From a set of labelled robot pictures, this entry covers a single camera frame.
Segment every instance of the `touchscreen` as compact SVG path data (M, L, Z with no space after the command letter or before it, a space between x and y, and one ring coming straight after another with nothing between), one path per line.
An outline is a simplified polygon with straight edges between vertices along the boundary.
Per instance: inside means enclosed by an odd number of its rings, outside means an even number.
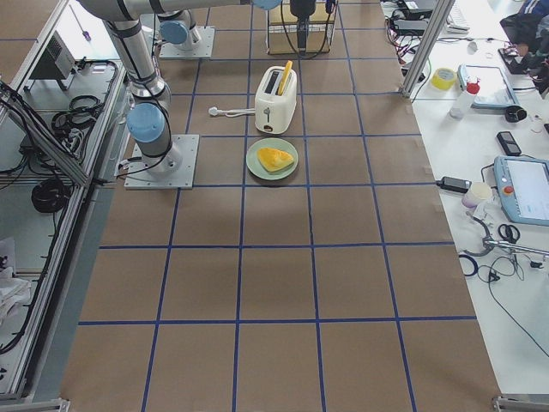
M544 163L507 161L520 216L549 220L549 170Z

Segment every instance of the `yellow tape roll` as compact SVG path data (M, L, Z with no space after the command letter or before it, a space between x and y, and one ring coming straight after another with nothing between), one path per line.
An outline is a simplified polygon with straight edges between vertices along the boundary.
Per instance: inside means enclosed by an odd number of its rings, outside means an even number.
M457 80L457 75L452 69L447 69L442 67L435 71L435 74L432 75L431 84L435 88L440 88L441 90L448 90L451 88L455 81Z

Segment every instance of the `bottle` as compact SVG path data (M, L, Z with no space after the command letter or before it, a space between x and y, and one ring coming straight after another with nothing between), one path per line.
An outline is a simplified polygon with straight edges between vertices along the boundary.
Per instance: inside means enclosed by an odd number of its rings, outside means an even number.
M474 98L480 91L479 81L467 82L467 87L463 90L462 94L457 98L454 105L449 109L449 115L452 118L462 119L465 113L469 110L474 102Z

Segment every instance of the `white toaster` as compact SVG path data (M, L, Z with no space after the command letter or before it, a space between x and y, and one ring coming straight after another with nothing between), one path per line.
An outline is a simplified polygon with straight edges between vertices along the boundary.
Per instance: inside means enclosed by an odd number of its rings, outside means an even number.
M284 133L292 121L295 111L298 77L290 70L279 94L284 67L270 67L256 92L256 127L265 133Z

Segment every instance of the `red bottle cap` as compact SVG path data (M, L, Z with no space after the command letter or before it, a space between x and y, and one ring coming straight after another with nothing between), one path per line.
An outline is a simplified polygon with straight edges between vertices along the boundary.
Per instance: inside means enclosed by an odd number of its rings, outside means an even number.
M477 80L475 83L468 82L467 83L467 91L470 94L477 94L480 91L479 81Z

